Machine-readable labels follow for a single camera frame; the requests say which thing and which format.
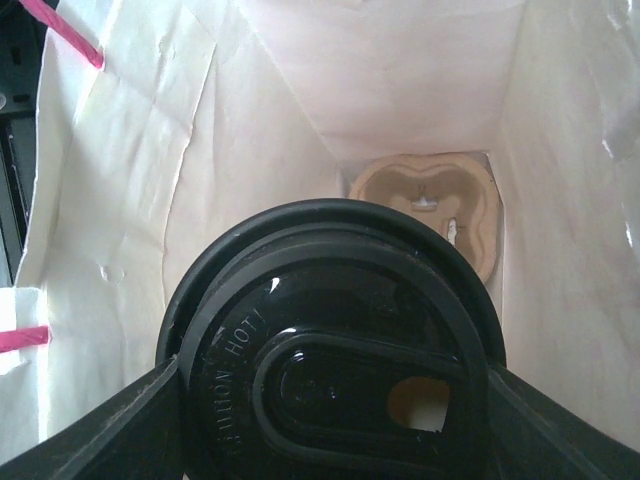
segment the paper bag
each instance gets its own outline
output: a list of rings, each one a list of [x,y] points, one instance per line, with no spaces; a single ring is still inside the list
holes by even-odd
[[[40,440],[153,364],[195,257],[393,154],[487,152],[509,367],[640,449],[637,9],[588,0],[62,0],[18,282],[46,293]]]

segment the white paper bag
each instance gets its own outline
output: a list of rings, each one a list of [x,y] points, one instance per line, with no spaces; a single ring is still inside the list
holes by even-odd
[[[631,3],[62,0],[59,12],[106,68],[48,35],[18,279],[46,293],[53,333],[34,366],[40,440],[151,369],[166,302],[229,227],[344,196],[376,158],[487,151],[510,368],[640,449]]]

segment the pink strap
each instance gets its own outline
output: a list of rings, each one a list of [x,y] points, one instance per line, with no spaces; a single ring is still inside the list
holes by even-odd
[[[102,68],[104,57],[91,46],[64,18],[43,0],[20,0],[22,6],[37,20],[52,28],[80,52],[96,68]]]
[[[23,328],[0,332],[0,353],[49,343],[49,327]]]

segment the black plastic lid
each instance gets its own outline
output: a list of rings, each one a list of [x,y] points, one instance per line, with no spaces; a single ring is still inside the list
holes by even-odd
[[[231,230],[171,301],[158,360],[178,352],[192,479],[483,471],[495,312],[455,249],[397,212],[311,201]],[[441,432],[391,419],[413,377],[449,386]]]

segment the black plastic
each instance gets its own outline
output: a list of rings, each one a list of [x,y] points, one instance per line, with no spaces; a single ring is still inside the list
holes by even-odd
[[[633,479],[640,455],[504,367],[471,267],[402,214],[344,200],[261,214],[196,261],[158,367],[0,478]],[[450,388],[401,427],[403,379]]]
[[[51,6],[56,1],[46,0]],[[46,29],[17,1],[0,1],[0,286],[15,280],[36,160],[35,107]]]
[[[179,479],[177,360],[169,359],[58,435],[10,461],[2,479]]]

